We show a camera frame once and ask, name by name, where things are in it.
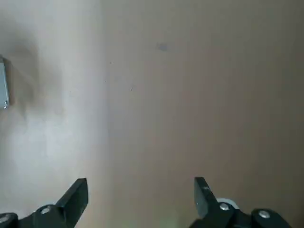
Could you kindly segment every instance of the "wall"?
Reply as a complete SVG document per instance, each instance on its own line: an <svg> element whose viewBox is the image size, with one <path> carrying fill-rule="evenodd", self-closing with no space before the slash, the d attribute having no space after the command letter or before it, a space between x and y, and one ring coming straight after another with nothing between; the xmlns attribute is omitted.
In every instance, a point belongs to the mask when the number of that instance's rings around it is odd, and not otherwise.
<svg viewBox="0 0 304 228"><path fill-rule="evenodd" d="M183 228L205 176L244 211L303 226L302 2L0 4L2 211L86 176L79 227Z"/></svg>

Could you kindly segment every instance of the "metal object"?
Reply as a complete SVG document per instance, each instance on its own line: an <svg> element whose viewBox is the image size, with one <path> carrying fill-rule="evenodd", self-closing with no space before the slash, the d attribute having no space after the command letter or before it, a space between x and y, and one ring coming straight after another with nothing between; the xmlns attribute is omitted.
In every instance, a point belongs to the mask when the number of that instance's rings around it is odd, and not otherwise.
<svg viewBox="0 0 304 228"><path fill-rule="evenodd" d="M245 214L227 201L218 202L203 177L195 178L194 200L200 219L190 228L291 228L273 210L254 209Z"/></svg>
<svg viewBox="0 0 304 228"><path fill-rule="evenodd" d="M41 210L41 214L46 214L46 213L48 213L50 210L51 210L51 207L50 207L50 206L47 206L47 207L45 207L45 208L43 208L43 209Z"/></svg>
<svg viewBox="0 0 304 228"><path fill-rule="evenodd" d="M78 179L55 205L45 205L20 220L14 213L0 214L0 228L73 228L87 204L86 179Z"/></svg>
<svg viewBox="0 0 304 228"><path fill-rule="evenodd" d="M3 223L3 222L6 222L7 220L9 220L9 218L10 218L9 214L6 214L6 215L2 216L0 218L0 224Z"/></svg>
<svg viewBox="0 0 304 228"><path fill-rule="evenodd" d="M221 208L222 210L229 210L229 206L228 206L228 204L226 204L226 203L221 203L221 204L219 205L219 208Z"/></svg>
<svg viewBox="0 0 304 228"><path fill-rule="evenodd" d="M262 218L265 218L265 219L270 218L270 214L269 214L267 211L265 211L265 210L260 210L258 214L259 214L259 216L261 216Z"/></svg>
<svg viewBox="0 0 304 228"><path fill-rule="evenodd" d="M228 199L228 198L217 198L217 201L219 203L226 203L230 206L234 207L234 209L239 209L238 205L235 203L235 201Z"/></svg>
<svg viewBox="0 0 304 228"><path fill-rule="evenodd" d="M0 109L7 109L10 105L9 91L6 83L6 74L3 58L0 56Z"/></svg>

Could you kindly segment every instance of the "silver metal bracket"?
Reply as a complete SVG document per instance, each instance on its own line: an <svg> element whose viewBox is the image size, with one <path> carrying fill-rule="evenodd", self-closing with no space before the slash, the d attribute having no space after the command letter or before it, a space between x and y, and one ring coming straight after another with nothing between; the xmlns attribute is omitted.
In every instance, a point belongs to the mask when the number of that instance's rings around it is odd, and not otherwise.
<svg viewBox="0 0 304 228"><path fill-rule="evenodd" d="M0 109L7 109L10 105L9 90L6 82L5 66L0 56Z"/></svg>

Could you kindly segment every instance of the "bolt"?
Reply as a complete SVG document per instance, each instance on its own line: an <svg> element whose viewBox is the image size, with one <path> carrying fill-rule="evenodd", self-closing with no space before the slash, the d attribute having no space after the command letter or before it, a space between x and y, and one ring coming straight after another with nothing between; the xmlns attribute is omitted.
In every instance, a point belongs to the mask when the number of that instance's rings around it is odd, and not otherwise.
<svg viewBox="0 0 304 228"><path fill-rule="evenodd" d="M259 216L261 216L264 219L270 218L270 214L265 210L260 210L258 214L259 214Z"/></svg>
<svg viewBox="0 0 304 228"><path fill-rule="evenodd" d="M2 216L0 218L0 224L3 223L3 222L6 222L7 220L9 220L9 218L10 218L9 214L6 214L5 216Z"/></svg>
<svg viewBox="0 0 304 228"><path fill-rule="evenodd" d="M47 207L45 207L45 208L43 208L43 209L41 210L41 214L49 213L50 210L51 210L51 207L50 207L50 206L47 206Z"/></svg>
<svg viewBox="0 0 304 228"><path fill-rule="evenodd" d="M4 102L4 107L3 107L3 109L7 109L7 107L8 107L8 102L6 101L6 102Z"/></svg>
<svg viewBox="0 0 304 228"><path fill-rule="evenodd" d="M221 208L222 210L229 210L229 206L226 203L221 203L219 208Z"/></svg>

